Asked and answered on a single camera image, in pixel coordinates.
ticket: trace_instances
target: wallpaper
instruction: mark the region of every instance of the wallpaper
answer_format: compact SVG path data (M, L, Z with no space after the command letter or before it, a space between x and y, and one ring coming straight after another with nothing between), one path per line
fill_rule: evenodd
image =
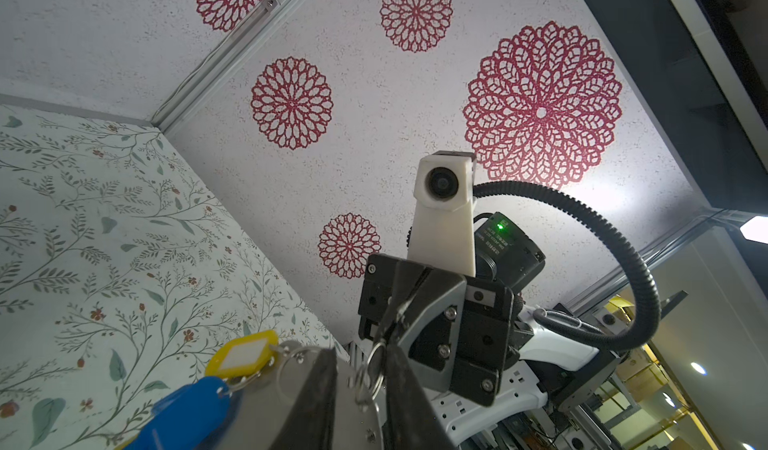
M578 0L306 0L170 139L343 342L366 257L406 254L429 153L561 189L638 248L702 203ZM478 202L494 211L547 257L531 303L617 265L546 205Z
M0 447L114 446L237 336L338 346L157 129L0 125Z

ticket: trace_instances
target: floral wallpaper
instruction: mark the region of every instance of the floral wallpaper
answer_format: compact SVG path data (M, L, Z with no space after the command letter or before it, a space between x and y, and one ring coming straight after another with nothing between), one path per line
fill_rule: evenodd
M117 445L272 328L341 351L157 129L0 106L0 447Z

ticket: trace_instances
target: bright light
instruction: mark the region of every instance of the bright light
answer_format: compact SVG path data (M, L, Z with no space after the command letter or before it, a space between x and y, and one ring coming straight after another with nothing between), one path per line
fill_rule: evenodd
M706 375L706 370L704 369L703 366L699 365L698 363L693 362L690 364L690 366L694 367L694 370L699 372L701 375Z
M668 396L666 393L663 393L663 394L664 394L664 401L667 402L670 405L670 407L675 408L675 404L672 401L672 397Z
M768 244L768 216L755 216L741 226L744 238Z

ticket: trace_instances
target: camera lens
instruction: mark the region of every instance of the camera lens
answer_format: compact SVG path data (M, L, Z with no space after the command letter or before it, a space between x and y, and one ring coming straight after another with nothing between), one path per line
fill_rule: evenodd
M427 186L432 195L448 199L458 193L458 178L450 169L438 167L429 172Z

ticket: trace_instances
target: yellow key tag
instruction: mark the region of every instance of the yellow key tag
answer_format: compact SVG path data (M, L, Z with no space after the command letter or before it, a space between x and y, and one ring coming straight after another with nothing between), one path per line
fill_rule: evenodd
M277 345L274 330L261 331L226 343L205 368L205 376L234 378L251 376L272 358L270 345Z

